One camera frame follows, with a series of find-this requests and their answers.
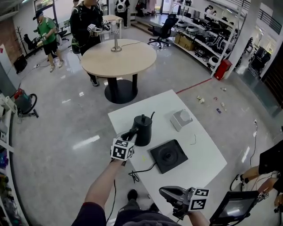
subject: black monitor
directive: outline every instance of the black monitor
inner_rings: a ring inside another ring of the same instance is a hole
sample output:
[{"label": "black monitor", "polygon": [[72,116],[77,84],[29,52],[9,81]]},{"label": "black monitor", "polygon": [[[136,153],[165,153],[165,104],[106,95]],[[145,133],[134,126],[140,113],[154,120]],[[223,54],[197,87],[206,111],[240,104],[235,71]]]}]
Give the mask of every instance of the black monitor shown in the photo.
[{"label": "black monitor", "polygon": [[220,206],[210,218],[210,225],[228,225],[230,222],[241,221],[249,216],[249,212],[257,203],[259,193],[227,192]]}]

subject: red line on floor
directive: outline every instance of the red line on floor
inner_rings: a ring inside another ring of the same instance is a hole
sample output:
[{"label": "red line on floor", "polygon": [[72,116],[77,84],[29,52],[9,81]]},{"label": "red line on floor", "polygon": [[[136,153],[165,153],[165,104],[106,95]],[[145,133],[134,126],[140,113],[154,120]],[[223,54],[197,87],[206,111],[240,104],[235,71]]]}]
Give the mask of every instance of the red line on floor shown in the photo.
[{"label": "red line on floor", "polygon": [[196,87],[196,86],[198,86],[198,85],[200,85],[200,84],[203,84],[203,83],[205,83],[205,82],[208,82],[209,80],[212,80],[212,78],[207,79],[207,80],[204,80],[204,81],[202,81],[202,82],[200,82],[200,83],[198,83],[198,84],[195,84],[195,85],[193,85],[193,86],[191,86],[191,87],[188,87],[188,88],[186,88],[186,89],[180,90],[180,91],[176,92],[176,94],[179,94],[179,93],[181,93],[181,92],[183,92],[183,91],[185,91],[185,90],[191,89],[191,88]]}]

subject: black table base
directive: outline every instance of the black table base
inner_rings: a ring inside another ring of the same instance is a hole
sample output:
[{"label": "black table base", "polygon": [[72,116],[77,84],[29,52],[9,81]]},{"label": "black table base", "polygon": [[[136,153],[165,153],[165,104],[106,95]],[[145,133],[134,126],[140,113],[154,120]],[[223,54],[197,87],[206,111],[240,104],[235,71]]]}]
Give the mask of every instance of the black table base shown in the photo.
[{"label": "black table base", "polygon": [[138,74],[133,75],[133,82],[129,80],[117,80],[108,78],[108,86],[105,88],[105,97],[112,103],[125,104],[135,99],[138,94]]}]

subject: white table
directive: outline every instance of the white table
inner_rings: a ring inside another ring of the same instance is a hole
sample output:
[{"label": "white table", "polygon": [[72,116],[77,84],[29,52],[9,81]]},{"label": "white table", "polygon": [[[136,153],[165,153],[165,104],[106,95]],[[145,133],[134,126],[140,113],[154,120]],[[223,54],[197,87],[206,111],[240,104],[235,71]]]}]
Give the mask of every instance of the white table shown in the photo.
[{"label": "white table", "polygon": [[[173,112],[181,109],[189,112],[193,122],[177,132],[169,118]],[[160,173],[156,165],[149,172],[138,173],[138,177],[161,213],[168,215],[172,213],[173,207],[159,194],[159,188],[173,185],[183,188],[203,188],[227,162],[205,129],[173,90],[111,112],[108,116],[115,132],[120,133],[132,127],[135,116],[145,114],[150,117],[153,111],[155,114],[151,142],[145,147],[135,147],[130,162],[136,171],[146,170],[154,163],[150,149],[172,139],[179,142],[188,157],[187,161],[164,174]]]}]

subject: kettle lid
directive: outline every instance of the kettle lid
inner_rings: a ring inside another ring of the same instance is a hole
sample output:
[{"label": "kettle lid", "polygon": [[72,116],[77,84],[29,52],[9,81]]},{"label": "kettle lid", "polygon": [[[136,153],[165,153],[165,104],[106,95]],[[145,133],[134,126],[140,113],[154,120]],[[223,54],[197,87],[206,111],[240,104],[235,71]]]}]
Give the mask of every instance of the kettle lid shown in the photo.
[{"label": "kettle lid", "polygon": [[143,125],[143,126],[147,126],[147,125],[152,124],[152,120],[149,117],[145,116],[144,114],[136,116],[134,118],[134,121],[135,121],[135,123],[137,123],[139,125]]}]

